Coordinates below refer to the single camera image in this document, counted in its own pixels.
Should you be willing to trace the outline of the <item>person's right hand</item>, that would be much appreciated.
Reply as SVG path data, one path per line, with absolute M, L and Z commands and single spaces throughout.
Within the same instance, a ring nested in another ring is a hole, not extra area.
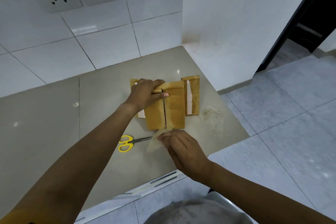
M 166 149 L 171 146 L 178 154 L 184 167 L 181 172 L 194 181 L 208 184 L 214 164 L 204 154 L 196 139 L 179 129 L 163 133 L 157 139 L 165 145 Z

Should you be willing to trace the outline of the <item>person's left hand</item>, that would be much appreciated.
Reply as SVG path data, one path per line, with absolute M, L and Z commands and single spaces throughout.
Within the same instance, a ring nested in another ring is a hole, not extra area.
M 152 99 L 153 90 L 165 83 L 164 80 L 149 80 L 140 79 L 136 85 L 131 88 L 131 93 L 125 101 L 126 106 L 130 109 L 133 115 L 144 110 L 159 99 Z

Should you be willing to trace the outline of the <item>brown cardboard box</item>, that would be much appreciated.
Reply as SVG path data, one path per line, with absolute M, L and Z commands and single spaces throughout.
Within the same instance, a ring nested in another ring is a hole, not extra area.
M 147 129 L 183 129 L 186 116 L 197 116 L 200 111 L 199 75 L 181 78 L 180 81 L 163 83 L 153 90 L 153 94 L 168 93 L 151 106 L 138 112 L 135 117 L 146 121 Z

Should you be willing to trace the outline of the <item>clear tape strip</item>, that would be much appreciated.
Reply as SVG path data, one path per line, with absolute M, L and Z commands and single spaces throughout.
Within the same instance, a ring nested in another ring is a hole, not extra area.
M 162 149 L 162 148 L 165 148 L 165 145 L 160 141 L 158 140 L 157 138 L 163 134 L 163 133 L 166 133 L 166 132 L 169 132 L 171 131 L 172 128 L 165 128 L 165 129 L 159 129 L 154 135 L 153 137 L 149 140 L 149 145 L 147 147 L 147 150 L 146 150 L 146 153 L 147 154 L 152 154 L 153 152 L 159 150 L 159 149 Z

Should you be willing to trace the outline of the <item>person's right forearm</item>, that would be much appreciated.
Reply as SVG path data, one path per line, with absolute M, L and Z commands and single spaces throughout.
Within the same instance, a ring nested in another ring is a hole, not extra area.
M 228 171 L 215 162 L 197 164 L 190 178 L 218 192 L 259 224 L 336 224 L 289 197 Z

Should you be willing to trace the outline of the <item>person's left forearm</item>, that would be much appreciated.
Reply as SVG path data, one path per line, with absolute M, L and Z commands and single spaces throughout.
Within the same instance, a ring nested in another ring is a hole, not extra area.
M 74 224 L 128 124 L 144 105 L 126 101 L 67 150 L 0 224 Z

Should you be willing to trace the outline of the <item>grey shirt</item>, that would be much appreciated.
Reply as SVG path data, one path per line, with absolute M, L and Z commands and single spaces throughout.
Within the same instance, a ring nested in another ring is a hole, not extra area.
M 144 224 L 254 224 L 244 212 L 217 192 L 173 202 L 153 213 Z

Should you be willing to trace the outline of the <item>yellow handled scissors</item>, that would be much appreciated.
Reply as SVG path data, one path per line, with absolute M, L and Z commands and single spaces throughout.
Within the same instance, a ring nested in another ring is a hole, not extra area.
M 123 135 L 119 141 L 118 151 L 120 153 L 126 153 L 131 150 L 136 143 L 147 141 L 152 138 L 153 136 L 134 139 L 130 135 Z

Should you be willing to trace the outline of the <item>black door frame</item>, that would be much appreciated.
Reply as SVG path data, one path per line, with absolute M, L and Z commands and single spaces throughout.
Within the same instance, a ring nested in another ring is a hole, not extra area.
M 256 73 L 269 66 L 287 39 L 312 53 L 335 29 L 336 0 L 302 0 Z

